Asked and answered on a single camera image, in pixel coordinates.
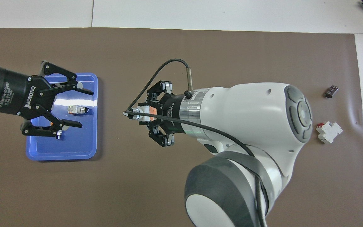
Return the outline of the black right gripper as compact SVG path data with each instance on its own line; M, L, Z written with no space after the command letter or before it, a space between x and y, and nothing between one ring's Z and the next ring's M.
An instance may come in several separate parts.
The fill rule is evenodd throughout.
M172 95L172 82L159 81L147 90L146 104L149 106L163 106L160 115L165 117L180 118L180 106L185 95ZM162 127L166 134L159 130ZM150 122L149 137L163 148L174 145L173 133L183 133L181 123L170 122Z

